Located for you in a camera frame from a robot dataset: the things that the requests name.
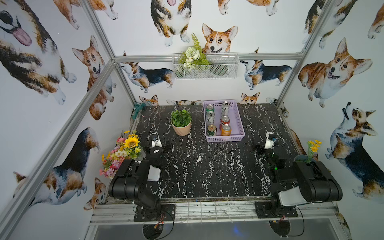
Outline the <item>orange soda can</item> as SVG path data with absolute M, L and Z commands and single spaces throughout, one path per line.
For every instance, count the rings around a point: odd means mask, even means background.
M 232 128 L 229 124 L 225 124 L 221 126 L 221 135 L 222 136 L 230 136 L 232 133 Z

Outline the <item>green gold-top can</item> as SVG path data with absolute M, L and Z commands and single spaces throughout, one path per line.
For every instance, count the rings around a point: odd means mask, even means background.
M 217 128 L 215 125 L 208 125 L 207 127 L 207 136 L 214 137 L 217 135 Z

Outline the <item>white energy drink can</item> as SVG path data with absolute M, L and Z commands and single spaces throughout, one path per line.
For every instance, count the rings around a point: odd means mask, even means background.
M 215 124 L 215 112 L 213 111 L 206 112 L 206 122 L 208 126 Z

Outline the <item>green soda can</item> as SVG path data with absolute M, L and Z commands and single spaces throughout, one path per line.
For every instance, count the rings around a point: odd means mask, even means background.
M 206 112 L 214 112 L 215 111 L 215 108 L 212 104 L 208 104 L 206 107 L 205 107 L 205 110 Z

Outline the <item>red cola can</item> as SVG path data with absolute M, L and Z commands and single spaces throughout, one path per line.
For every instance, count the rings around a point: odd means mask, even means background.
M 224 125 L 230 124 L 230 118 L 227 115 L 223 115 L 220 119 L 220 130 L 222 130 L 222 127 Z

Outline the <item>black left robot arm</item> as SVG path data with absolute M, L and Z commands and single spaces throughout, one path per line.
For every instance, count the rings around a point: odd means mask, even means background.
M 139 207 L 139 214 L 149 220 L 162 216 L 160 198 L 147 187 L 149 179 L 160 180 L 161 171 L 166 164 L 165 154 L 170 151 L 170 142 L 154 144 L 145 148 L 140 164 L 134 160 L 124 160 L 109 185 L 109 196 L 114 199 L 131 200 Z

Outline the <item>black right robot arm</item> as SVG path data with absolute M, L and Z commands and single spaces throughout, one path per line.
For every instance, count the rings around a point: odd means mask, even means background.
M 270 167 L 274 183 L 296 183 L 297 186 L 274 194 L 271 210 L 281 211 L 311 203 L 340 201 L 343 191 L 322 162 L 294 161 L 289 167 L 280 168 L 281 159 L 274 149 L 266 145 L 254 145 L 254 151 L 262 154 Z

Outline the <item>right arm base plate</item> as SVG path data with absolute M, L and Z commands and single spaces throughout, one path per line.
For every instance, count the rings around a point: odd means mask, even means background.
M 285 207 L 279 202 L 255 202 L 255 212 L 259 219 L 298 217 L 295 207 Z

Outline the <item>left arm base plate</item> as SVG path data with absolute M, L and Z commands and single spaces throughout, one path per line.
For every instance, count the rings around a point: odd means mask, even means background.
M 156 210 L 136 207 L 134 222 L 172 222 L 175 219 L 176 205 L 162 204 Z

